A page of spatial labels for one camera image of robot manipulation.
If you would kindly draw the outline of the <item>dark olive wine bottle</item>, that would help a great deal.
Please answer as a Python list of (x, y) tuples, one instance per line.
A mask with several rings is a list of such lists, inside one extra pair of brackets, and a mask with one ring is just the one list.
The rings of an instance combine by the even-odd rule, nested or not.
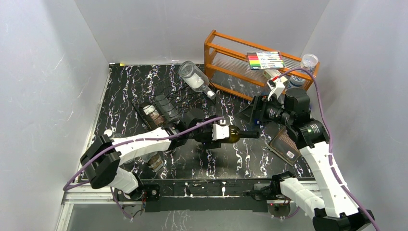
[(241, 130), (235, 125), (229, 125), (229, 131), (229, 138), (217, 141), (220, 141), (221, 143), (236, 143), (240, 139), (258, 139), (260, 136), (257, 130)]

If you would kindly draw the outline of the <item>square clear liquor bottle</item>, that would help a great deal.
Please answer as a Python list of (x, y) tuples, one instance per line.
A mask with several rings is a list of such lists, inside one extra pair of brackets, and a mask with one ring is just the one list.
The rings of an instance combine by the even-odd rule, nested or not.
[(164, 162), (158, 152), (142, 155), (141, 159), (147, 164), (152, 172), (158, 172), (164, 166)]

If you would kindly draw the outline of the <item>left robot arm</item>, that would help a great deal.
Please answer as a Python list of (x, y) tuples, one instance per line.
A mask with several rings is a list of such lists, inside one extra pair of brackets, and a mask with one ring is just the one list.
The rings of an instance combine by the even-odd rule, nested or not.
[(143, 134), (115, 139), (100, 136), (82, 155), (81, 171), (93, 189), (109, 186), (122, 191), (131, 200), (139, 200), (144, 193), (140, 178), (122, 169), (121, 165), (137, 157), (175, 149), (188, 139), (210, 144), (229, 136), (224, 118), (216, 115), (197, 118), (194, 111), (190, 111), (177, 122), (164, 124)]

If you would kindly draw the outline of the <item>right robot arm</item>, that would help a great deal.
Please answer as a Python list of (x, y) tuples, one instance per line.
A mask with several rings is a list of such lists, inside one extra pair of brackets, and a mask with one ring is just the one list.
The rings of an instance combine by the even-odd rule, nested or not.
[(312, 170), (321, 194), (315, 195), (295, 175), (285, 172), (272, 176), (270, 191), (275, 198), (288, 197), (295, 202), (317, 231), (360, 231), (374, 223), (373, 214), (348, 190), (329, 151), (330, 136), (324, 124), (311, 117), (309, 102), (304, 89), (289, 89), (283, 104), (276, 98), (256, 96), (237, 116), (247, 123), (275, 122), (285, 126)]

